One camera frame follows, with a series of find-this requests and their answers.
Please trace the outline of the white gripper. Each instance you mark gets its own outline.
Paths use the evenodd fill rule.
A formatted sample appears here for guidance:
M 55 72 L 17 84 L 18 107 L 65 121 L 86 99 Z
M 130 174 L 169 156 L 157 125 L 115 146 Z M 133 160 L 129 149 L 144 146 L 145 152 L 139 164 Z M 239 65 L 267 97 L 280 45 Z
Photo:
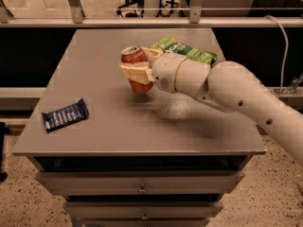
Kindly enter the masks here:
M 119 64 L 122 75 L 142 84 L 154 82 L 159 90 L 176 93 L 176 74 L 187 57 L 175 53 L 163 55 L 161 50 L 148 47 L 142 47 L 142 50 L 145 55 L 142 62 Z

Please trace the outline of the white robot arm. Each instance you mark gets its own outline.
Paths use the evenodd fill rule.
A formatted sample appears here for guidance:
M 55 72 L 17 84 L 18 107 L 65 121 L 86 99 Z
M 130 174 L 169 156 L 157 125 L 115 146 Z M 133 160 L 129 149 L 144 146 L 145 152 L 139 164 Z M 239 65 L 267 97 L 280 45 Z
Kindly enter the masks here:
M 155 86 L 247 116 L 303 166 L 303 114 L 278 99 L 241 64 L 223 61 L 210 66 L 173 52 L 129 46 L 121 51 L 119 67 L 137 93 Z

